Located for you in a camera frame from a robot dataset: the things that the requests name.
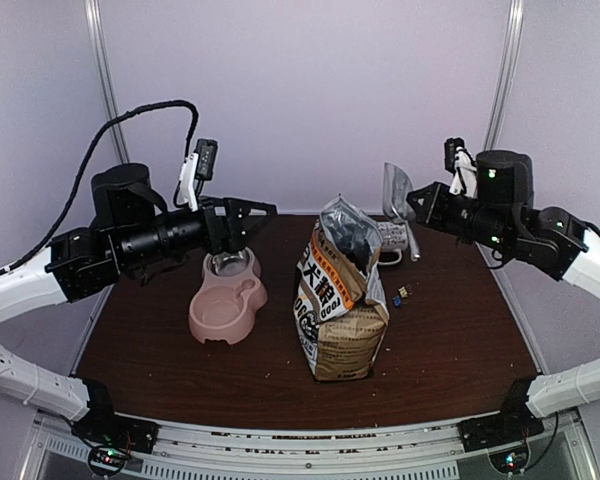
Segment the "metal scoop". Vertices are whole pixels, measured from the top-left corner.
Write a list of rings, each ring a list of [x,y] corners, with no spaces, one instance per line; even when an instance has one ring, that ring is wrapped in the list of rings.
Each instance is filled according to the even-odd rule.
[[[413,190],[409,176],[393,163],[385,162],[383,171],[382,209],[385,218],[404,228],[407,247],[412,261],[421,257],[420,247],[411,228],[415,220],[415,211],[407,202],[408,194]]]

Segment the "steel bowl insert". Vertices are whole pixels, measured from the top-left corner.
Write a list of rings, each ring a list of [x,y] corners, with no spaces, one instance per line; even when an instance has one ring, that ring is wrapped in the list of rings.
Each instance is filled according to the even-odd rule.
[[[250,262],[250,251],[245,248],[234,253],[222,252],[211,255],[207,260],[207,267],[215,276],[233,277],[246,271]]]

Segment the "dog food bag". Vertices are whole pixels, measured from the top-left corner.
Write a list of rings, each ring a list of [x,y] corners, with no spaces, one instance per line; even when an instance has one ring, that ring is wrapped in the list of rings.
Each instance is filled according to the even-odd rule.
[[[377,222],[338,196],[327,203],[296,264],[293,315],[318,382],[368,377],[389,325],[378,271]]]

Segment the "patterned ceramic mug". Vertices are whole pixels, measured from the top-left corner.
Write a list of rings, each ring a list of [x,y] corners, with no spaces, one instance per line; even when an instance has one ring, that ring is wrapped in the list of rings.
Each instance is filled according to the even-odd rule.
[[[389,267],[400,264],[403,260],[403,253],[409,245],[406,226],[391,222],[379,222],[378,229],[382,236],[379,265]]]

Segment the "front aluminium rail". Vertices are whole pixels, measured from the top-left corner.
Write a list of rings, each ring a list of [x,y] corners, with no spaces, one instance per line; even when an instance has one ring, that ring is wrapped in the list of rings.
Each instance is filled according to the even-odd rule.
[[[37,414],[20,479],[597,479],[579,415],[538,435],[470,451],[458,420],[344,430],[259,430],[161,421],[123,469]]]

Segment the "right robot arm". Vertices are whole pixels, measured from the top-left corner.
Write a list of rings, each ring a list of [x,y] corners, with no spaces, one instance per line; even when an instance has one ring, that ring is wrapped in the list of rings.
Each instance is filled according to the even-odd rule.
[[[470,157],[447,151],[450,185],[433,182],[401,198],[417,223],[518,260],[600,300],[600,229],[560,207],[533,206],[532,160],[488,150]],[[493,419],[499,440],[515,440],[531,424],[559,411],[600,400],[600,358],[551,375],[516,381]]]

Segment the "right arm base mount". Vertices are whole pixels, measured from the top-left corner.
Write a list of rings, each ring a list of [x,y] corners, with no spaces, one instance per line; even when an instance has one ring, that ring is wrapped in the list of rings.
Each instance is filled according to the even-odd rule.
[[[531,437],[544,432],[543,422],[526,406],[535,376],[515,380],[494,414],[473,417],[458,424],[465,453],[489,450],[489,461],[498,473],[522,474],[532,465]]]

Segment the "aluminium frame post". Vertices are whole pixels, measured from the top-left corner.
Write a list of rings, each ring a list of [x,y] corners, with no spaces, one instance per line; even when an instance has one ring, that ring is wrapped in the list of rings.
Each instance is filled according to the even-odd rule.
[[[483,144],[484,150],[492,150],[497,146],[504,125],[506,106],[513,85],[522,43],[524,6],[525,2],[523,0],[511,0],[509,2],[501,62]]]
[[[104,108],[107,118],[111,120],[119,115],[119,111],[108,61],[100,2],[98,0],[85,0],[84,6],[87,29],[95,57]],[[129,153],[120,125],[115,125],[111,128],[111,137],[118,161],[120,163],[128,163],[130,161]]]

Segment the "right aluminium frame post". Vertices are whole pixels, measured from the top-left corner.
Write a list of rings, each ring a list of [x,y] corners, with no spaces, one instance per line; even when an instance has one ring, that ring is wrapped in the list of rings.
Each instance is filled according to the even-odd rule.
[[[492,150],[497,146],[504,125],[506,106],[513,85],[522,43],[524,6],[525,2],[523,0],[511,0],[509,2],[501,62],[483,144],[484,150]]]

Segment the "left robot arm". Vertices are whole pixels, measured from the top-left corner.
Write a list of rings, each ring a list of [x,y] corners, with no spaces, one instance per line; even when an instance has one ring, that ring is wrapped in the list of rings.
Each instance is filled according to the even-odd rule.
[[[277,214],[273,204],[203,198],[196,210],[169,210],[140,163],[112,167],[91,180],[95,218],[44,242],[18,267],[0,273],[0,323],[42,307],[95,295],[163,260],[180,261],[194,249],[234,253]],[[103,444],[124,433],[107,388],[28,362],[0,344],[0,393],[84,424]]]

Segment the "pink double pet bowl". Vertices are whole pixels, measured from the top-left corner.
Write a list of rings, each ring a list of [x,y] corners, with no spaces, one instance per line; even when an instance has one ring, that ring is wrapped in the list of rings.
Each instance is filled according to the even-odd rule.
[[[256,314],[267,302],[261,281],[261,266],[253,251],[247,270],[233,277],[213,275],[208,254],[202,261],[202,284],[189,305],[189,328],[201,342],[224,341],[229,345],[244,340],[254,328]]]

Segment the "left aluminium frame post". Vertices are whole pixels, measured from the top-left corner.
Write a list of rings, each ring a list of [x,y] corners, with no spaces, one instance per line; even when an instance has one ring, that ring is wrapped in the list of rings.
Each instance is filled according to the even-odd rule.
[[[107,118],[111,120],[119,115],[119,111],[108,61],[100,2],[98,0],[85,0],[84,6],[87,29],[95,57],[104,108]],[[120,125],[115,125],[111,128],[111,137],[118,161],[120,163],[128,163],[130,161],[129,153]]]

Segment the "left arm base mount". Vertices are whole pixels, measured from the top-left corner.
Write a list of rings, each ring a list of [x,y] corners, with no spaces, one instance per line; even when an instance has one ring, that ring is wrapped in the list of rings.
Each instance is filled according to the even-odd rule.
[[[151,454],[159,425],[154,421],[117,414],[107,387],[83,380],[87,413],[69,422],[71,433],[89,449],[87,466],[98,477],[109,479],[133,460],[133,453]]]

